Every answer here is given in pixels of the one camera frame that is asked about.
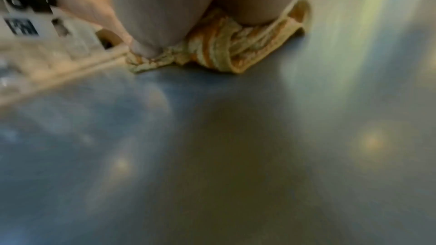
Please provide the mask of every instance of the striped cloth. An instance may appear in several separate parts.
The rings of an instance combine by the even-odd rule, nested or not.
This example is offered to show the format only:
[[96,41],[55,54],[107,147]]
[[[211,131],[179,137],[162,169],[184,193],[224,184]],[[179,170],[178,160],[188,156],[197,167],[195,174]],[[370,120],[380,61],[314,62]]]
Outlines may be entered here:
[[170,64],[196,62],[219,72],[240,74],[279,48],[294,34],[304,34],[311,24],[311,7],[298,0],[276,21],[254,27],[238,24],[218,8],[210,9],[186,38],[164,49],[154,59],[129,53],[128,69],[141,73]]

